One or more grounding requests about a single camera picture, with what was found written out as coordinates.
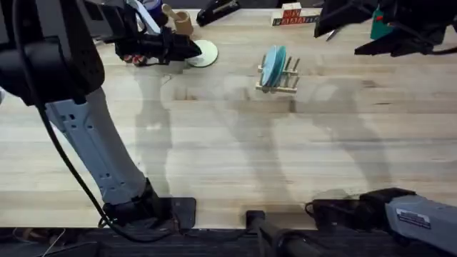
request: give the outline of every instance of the wooden tabletop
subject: wooden tabletop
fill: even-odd
[[[314,24],[271,27],[270,13],[246,9],[196,26],[195,39],[219,48],[204,69],[138,69],[99,46],[112,118],[158,194],[195,197],[200,228],[242,227],[249,209],[311,227],[303,203],[392,186],[457,205],[457,56],[354,56],[370,41],[370,22],[327,43],[313,37]],[[301,58],[297,94],[254,89],[272,45]],[[449,31],[443,48],[455,45]],[[35,108],[7,95],[0,226],[91,227],[98,219]]]

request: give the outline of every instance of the black cable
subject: black cable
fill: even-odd
[[[453,47],[451,49],[446,49],[446,50],[440,50],[440,51],[432,51],[430,53],[431,55],[446,55],[446,54],[457,54],[457,47]]]
[[[164,239],[166,237],[169,237],[173,235],[173,232],[166,233],[162,236],[159,236],[157,238],[153,238],[150,240],[143,240],[143,239],[137,239],[134,237],[131,237],[129,234],[123,232],[121,229],[117,228],[116,225],[114,225],[108,218],[108,216],[104,213],[103,209],[100,207],[99,202],[97,202],[95,196],[92,194],[90,189],[87,187],[86,183],[84,183],[84,180],[82,177],[78,174],[78,171],[74,168],[73,164],[70,162],[68,156],[65,153],[65,150],[62,148],[59,140],[57,139],[56,134],[54,133],[54,130],[52,129],[51,122],[49,121],[48,116],[46,115],[46,107],[41,101],[35,87],[35,83],[33,80],[33,76],[31,73],[31,64],[29,59],[27,58],[25,47],[24,47],[24,42],[22,39],[22,34],[21,34],[21,25],[22,25],[22,17],[21,17],[21,0],[14,0],[13,2],[13,30],[14,30],[14,40],[16,42],[16,49],[19,54],[19,59],[22,65],[22,70],[24,72],[25,78],[26,78],[26,85],[29,88],[29,93],[30,96],[32,97],[32,100],[38,109],[39,115],[41,120],[43,121],[44,127],[49,135],[49,138],[52,141],[52,144],[56,148],[57,152],[59,153],[60,157],[70,170],[71,174],[74,176],[78,184],[82,187],[86,195],[89,197],[91,202],[93,203],[95,209],[99,212],[100,217],[104,220],[106,225],[108,225],[114,232],[116,232],[118,235],[124,237],[125,239],[135,242],[135,243],[153,243],[157,242],[161,239]]]

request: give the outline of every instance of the wooden block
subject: wooden block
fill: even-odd
[[[297,24],[297,23],[298,23],[298,17],[291,18],[290,24]]]
[[[315,23],[319,20],[319,15],[316,16],[306,16],[305,23]]]
[[[282,17],[283,17],[282,11],[273,11],[271,13],[271,25],[272,26],[281,25]]]
[[[274,19],[272,25],[273,26],[279,26],[281,25],[283,19]]]
[[[292,17],[293,4],[283,4],[283,18]]]
[[[291,23],[291,18],[283,18],[281,25],[289,25]]]
[[[299,17],[297,24],[303,24],[303,23],[305,23],[305,20],[306,20],[306,17]]]
[[[301,13],[301,9],[294,9],[294,10],[292,10],[291,17],[299,17],[300,13]]]
[[[292,17],[292,10],[284,10],[283,18],[290,18]]]

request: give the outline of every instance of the stapler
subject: stapler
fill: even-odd
[[[197,15],[197,23],[205,26],[241,8],[237,0],[210,0],[209,4]]]

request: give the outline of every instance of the wooden toy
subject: wooden toy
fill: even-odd
[[[317,22],[319,10],[304,11],[300,3],[283,4],[282,10],[271,14],[271,25],[282,26]]]

